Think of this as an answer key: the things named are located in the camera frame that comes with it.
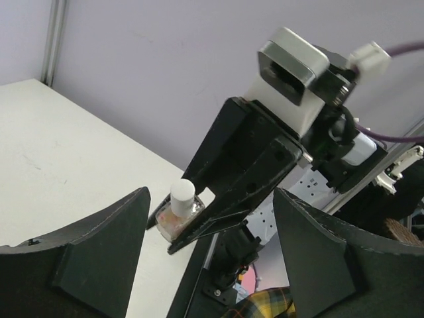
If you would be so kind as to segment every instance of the cable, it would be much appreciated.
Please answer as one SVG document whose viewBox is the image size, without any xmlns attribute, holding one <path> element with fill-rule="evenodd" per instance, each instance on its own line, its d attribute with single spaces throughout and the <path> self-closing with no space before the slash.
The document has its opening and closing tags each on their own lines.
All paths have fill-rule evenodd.
<svg viewBox="0 0 424 318">
<path fill-rule="evenodd" d="M 415 51 L 424 50 L 424 41 L 410 42 L 405 44 L 400 44 L 397 46 L 393 46 L 386 50 L 386 53 L 389 54 L 392 58 L 396 58 L 403 54 L 412 53 Z M 387 142 L 396 142 L 396 143 L 421 143 L 424 142 L 424 136 L 416 136 L 416 137 L 392 137 L 385 136 L 383 134 L 377 134 L 375 132 L 369 131 L 364 127 L 356 124 L 357 129 L 363 134 L 374 138 L 378 141 L 387 141 Z"/>
</svg>

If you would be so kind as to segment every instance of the white wall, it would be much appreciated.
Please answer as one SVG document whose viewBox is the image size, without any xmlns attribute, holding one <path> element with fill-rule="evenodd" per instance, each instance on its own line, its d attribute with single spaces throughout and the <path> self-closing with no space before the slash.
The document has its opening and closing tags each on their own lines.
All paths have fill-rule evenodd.
<svg viewBox="0 0 424 318">
<path fill-rule="evenodd" d="M 423 0 L 72 0 L 54 88 L 185 168 L 276 28 L 348 54 L 423 38 L 423 12 Z M 423 116 L 423 84 L 423 55 L 400 58 L 348 106 L 363 125 L 403 134 Z"/>
<path fill-rule="evenodd" d="M 0 1 L 0 85 L 40 79 L 51 3 Z"/>
</svg>

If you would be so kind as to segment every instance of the white bottle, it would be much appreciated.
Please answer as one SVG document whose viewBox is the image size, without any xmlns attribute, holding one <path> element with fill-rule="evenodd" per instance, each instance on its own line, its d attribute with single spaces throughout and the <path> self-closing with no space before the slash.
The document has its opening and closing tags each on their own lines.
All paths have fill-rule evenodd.
<svg viewBox="0 0 424 318">
<path fill-rule="evenodd" d="M 156 214 L 156 227 L 162 236 L 172 242 L 205 206 L 195 195 L 195 186 L 180 179 L 171 186 L 170 202 Z"/>
</svg>

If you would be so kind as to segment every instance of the tabletop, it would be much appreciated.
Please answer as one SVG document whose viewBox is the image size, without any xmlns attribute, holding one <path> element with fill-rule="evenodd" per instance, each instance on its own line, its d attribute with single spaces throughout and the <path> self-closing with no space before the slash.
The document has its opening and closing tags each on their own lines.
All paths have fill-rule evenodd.
<svg viewBox="0 0 424 318">
<path fill-rule="evenodd" d="M 0 245 L 16 246 L 147 186 L 152 211 L 182 171 L 35 79 L 0 86 Z M 211 192 L 202 193 L 208 204 Z M 166 317 L 193 251 L 147 231 L 127 317 Z"/>
</svg>

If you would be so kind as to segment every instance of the plaid shirt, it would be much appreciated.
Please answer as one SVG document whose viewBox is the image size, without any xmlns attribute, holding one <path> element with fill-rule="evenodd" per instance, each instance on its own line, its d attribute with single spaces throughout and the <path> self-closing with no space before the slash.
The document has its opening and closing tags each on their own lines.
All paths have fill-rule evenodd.
<svg viewBox="0 0 424 318">
<path fill-rule="evenodd" d="M 222 318 L 295 318 L 288 287 L 270 288 L 253 293 L 229 309 Z"/>
</svg>

